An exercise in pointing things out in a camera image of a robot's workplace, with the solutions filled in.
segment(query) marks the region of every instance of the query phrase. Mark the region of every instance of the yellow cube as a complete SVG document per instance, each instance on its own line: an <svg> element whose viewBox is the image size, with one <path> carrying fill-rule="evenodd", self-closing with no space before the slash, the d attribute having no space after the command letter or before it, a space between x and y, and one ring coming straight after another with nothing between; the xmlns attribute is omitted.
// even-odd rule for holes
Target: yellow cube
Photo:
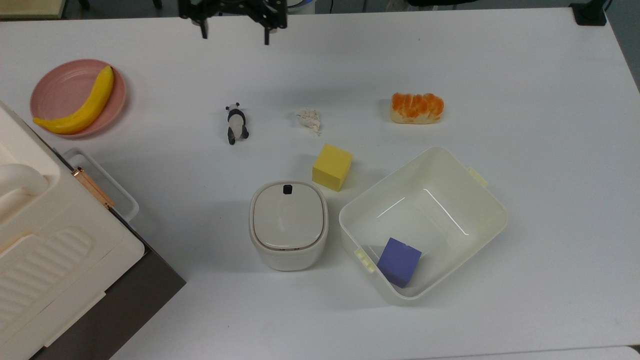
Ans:
<svg viewBox="0 0 640 360"><path fill-rule="evenodd" d="M311 180L339 192L351 168L352 157L350 153L326 143L314 164Z"/></svg>

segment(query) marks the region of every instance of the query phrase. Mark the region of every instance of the panda figurine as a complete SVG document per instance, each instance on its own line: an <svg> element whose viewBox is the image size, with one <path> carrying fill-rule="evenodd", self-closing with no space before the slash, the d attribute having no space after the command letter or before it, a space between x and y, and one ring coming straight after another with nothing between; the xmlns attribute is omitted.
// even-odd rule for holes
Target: panda figurine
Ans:
<svg viewBox="0 0 640 360"><path fill-rule="evenodd" d="M238 109L240 104L237 102L226 107L227 109L227 122L229 123L229 130L227 136L229 137L229 144L236 143L236 139L246 139L249 137L249 132L246 130L246 118L244 113Z"/></svg>

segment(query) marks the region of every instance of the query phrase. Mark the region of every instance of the pink plate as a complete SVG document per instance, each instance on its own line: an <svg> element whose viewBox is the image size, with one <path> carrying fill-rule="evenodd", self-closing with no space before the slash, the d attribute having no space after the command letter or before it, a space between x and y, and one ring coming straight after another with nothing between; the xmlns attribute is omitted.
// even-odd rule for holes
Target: pink plate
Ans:
<svg viewBox="0 0 640 360"><path fill-rule="evenodd" d="M52 120L73 114L89 97L100 70L108 65L100 60L83 59L64 63L49 71L33 89L31 115ZM127 97L127 88L122 75L114 67L111 68L113 89L98 118L79 133L56 135L67 139L89 136L104 129L116 119Z"/></svg>

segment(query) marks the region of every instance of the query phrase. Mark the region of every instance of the blue block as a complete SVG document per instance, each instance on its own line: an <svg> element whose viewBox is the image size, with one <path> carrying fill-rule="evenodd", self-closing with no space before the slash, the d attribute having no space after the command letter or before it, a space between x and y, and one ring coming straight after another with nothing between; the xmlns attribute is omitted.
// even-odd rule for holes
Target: blue block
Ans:
<svg viewBox="0 0 640 360"><path fill-rule="evenodd" d="M392 284L404 288L411 280L422 253L409 245L389 238L378 261L378 268Z"/></svg>

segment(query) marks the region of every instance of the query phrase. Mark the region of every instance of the appliance handle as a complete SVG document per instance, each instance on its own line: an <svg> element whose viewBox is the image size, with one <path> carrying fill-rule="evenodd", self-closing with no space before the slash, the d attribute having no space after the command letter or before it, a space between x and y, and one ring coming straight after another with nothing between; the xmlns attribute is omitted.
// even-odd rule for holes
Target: appliance handle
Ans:
<svg viewBox="0 0 640 360"><path fill-rule="evenodd" d="M24 164L0 165L0 197L23 188L29 195L43 194L49 183L34 168Z"/></svg>

